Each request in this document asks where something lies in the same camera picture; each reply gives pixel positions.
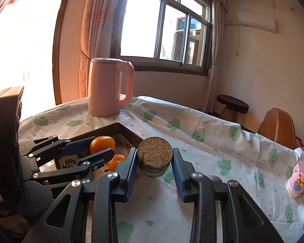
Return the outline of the small orange kumquat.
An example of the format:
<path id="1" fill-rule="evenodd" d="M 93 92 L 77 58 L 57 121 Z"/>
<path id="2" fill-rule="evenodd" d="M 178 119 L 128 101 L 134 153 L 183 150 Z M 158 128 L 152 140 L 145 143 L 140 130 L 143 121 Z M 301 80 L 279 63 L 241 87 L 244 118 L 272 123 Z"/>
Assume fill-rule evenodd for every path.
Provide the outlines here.
<path id="1" fill-rule="evenodd" d="M 109 169 L 110 172 L 114 172 L 117 165 L 122 162 L 126 161 L 127 157 L 121 154 L 115 154 L 113 158 L 106 163 L 107 168 Z"/>

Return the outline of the large orange tangerine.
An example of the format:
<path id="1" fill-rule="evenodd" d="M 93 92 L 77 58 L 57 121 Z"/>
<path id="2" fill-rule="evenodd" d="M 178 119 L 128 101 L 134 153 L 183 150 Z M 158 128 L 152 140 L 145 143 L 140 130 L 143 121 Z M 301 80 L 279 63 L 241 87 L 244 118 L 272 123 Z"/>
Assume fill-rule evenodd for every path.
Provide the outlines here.
<path id="1" fill-rule="evenodd" d="M 115 150 L 114 139 L 109 136 L 100 136 L 92 140 L 90 143 L 89 151 L 91 154 L 94 154 L 108 148 L 113 151 Z"/>

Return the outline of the cork-topped brown jar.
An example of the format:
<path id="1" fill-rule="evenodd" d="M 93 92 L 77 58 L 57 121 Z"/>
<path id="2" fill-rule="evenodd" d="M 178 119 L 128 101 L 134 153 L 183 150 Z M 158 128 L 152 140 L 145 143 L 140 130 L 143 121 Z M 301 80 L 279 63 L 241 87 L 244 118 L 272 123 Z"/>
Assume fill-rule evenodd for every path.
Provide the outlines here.
<path id="1" fill-rule="evenodd" d="M 173 150 L 164 138 L 149 137 L 139 144 L 137 156 L 141 172 L 147 177 L 157 178 L 167 171 Z"/>

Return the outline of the pink rectangular tin box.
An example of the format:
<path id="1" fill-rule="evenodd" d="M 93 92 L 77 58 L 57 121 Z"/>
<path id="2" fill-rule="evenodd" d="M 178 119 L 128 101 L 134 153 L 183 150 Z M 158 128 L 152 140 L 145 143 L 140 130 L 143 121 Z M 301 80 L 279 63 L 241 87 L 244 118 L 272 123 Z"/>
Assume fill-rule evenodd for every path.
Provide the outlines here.
<path id="1" fill-rule="evenodd" d="M 123 124 L 116 122 L 72 139 L 52 139 L 39 143 L 40 149 L 33 152 L 37 165 L 43 167 L 54 161 L 58 171 L 75 173 L 81 165 L 92 166 L 95 171 L 108 162 L 116 167 L 116 160 L 127 157 L 131 148 L 143 141 Z"/>

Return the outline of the pink electric kettle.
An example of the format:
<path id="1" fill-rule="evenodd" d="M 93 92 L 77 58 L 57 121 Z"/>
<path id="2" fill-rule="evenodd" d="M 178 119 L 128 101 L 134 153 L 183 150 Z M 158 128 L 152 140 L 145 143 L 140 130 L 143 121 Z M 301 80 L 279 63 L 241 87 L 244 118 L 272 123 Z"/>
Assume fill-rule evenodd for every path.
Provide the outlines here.
<path id="1" fill-rule="evenodd" d="M 134 66 L 114 58 L 93 58 L 89 67 L 88 112 L 95 117 L 120 113 L 133 98 Z"/>

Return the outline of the pink cartoon cup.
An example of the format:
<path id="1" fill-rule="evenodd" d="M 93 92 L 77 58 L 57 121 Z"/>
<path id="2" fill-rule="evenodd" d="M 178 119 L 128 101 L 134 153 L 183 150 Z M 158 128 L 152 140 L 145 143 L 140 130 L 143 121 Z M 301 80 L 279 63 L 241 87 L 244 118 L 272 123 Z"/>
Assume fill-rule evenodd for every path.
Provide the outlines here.
<path id="1" fill-rule="evenodd" d="M 287 193 L 294 199 L 304 193 L 304 161 L 298 161 L 286 183 Z"/>

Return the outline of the white cloud-print tablecloth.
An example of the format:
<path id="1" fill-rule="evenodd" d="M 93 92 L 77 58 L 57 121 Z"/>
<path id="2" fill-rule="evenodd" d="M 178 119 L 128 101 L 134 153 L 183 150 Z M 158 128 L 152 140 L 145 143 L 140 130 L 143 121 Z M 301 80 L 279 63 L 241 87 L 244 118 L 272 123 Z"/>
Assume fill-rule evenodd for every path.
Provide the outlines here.
<path id="1" fill-rule="evenodd" d="M 258 204 L 284 242 L 304 233 L 304 193 L 289 196 L 286 182 L 301 149 L 289 149 L 256 133 L 202 112 L 151 97 L 135 97 L 120 113 L 92 116 L 87 99 L 62 104 L 21 122 L 21 141 L 58 135 L 69 139 L 119 122 L 141 138 L 161 137 L 194 168 L 222 181 L 237 180 Z M 159 178 L 138 172 L 133 194 L 116 205 L 119 242 L 188 242 L 193 205 L 176 194 L 172 170 Z"/>

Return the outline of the dark round stool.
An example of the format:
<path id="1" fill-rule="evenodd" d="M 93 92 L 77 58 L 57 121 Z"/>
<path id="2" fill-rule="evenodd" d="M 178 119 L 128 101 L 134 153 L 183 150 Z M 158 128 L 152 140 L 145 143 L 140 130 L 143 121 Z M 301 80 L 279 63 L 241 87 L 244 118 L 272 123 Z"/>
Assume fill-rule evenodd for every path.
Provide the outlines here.
<path id="1" fill-rule="evenodd" d="M 216 100 L 225 105 L 224 109 L 221 111 L 219 118 L 231 121 L 234 123 L 238 122 L 238 113 L 246 114 L 249 110 L 249 105 L 233 96 L 219 94 Z"/>

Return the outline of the pink left curtain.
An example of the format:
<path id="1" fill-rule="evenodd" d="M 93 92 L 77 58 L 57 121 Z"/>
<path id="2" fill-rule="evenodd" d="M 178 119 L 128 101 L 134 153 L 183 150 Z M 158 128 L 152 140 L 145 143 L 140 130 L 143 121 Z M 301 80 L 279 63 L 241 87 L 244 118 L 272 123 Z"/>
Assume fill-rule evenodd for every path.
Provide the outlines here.
<path id="1" fill-rule="evenodd" d="M 88 96 L 92 58 L 107 57 L 106 33 L 119 0 L 86 0 L 80 32 L 79 97 Z"/>

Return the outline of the beige right curtain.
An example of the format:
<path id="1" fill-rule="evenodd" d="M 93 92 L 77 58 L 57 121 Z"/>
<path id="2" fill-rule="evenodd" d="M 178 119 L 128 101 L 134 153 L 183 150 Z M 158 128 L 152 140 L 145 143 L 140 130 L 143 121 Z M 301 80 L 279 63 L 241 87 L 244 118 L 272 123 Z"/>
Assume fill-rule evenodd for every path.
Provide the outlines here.
<path id="1" fill-rule="evenodd" d="M 222 2 L 213 0 L 212 2 L 212 44 L 211 44 L 211 66 L 208 69 L 208 78 L 204 90 L 203 100 L 200 110 L 212 112 L 215 102 L 217 86 L 218 61 L 221 55 L 222 41 L 225 25 L 225 8 Z"/>

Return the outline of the window with metal frame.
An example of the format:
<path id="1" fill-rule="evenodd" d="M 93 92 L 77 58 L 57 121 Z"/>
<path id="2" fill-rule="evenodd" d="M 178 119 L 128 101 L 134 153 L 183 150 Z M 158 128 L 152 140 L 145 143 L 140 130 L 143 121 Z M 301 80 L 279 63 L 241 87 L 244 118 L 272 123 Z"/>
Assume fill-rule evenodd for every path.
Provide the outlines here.
<path id="1" fill-rule="evenodd" d="M 136 71 L 206 75 L 210 40 L 210 0 L 119 0 L 111 56 Z"/>

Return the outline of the white wall air conditioner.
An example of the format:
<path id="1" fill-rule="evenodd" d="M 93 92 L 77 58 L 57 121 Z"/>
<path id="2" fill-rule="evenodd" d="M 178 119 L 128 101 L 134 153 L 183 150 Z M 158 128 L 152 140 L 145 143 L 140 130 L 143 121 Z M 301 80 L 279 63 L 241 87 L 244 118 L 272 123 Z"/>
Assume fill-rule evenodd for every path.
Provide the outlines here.
<path id="1" fill-rule="evenodd" d="M 276 33 L 275 20 L 270 16 L 238 12 L 238 21 L 243 26 Z"/>

